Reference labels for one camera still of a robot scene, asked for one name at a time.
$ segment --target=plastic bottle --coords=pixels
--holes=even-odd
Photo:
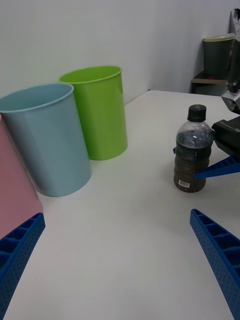
[[[174,183],[184,192],[203,189],[206,179],[195,179],[194,173],[209,166],[214,135],[206,124],[206,107],[194,104],[189,107],[187,122],[176,135]]]

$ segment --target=green bucket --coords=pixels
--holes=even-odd
[[[93,66],[66,73],[60,81],[74,86],[74,97],[92,160],[114,158],[128,147],[122,69]]]

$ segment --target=pink bucket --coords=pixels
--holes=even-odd
[[[0,239],[38,212],[43,212],[43,205],[0,115]]]

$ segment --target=white wall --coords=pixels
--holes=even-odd
[[[1,0],[0,95],[91,65],[123,68],[125,100],[188,92],[203,36],[228,31],[239,0]]]

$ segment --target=dark green bin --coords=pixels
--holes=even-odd
[[[225,74],[230,66],[234,33],[203,38],[204,73],[211,76]]]

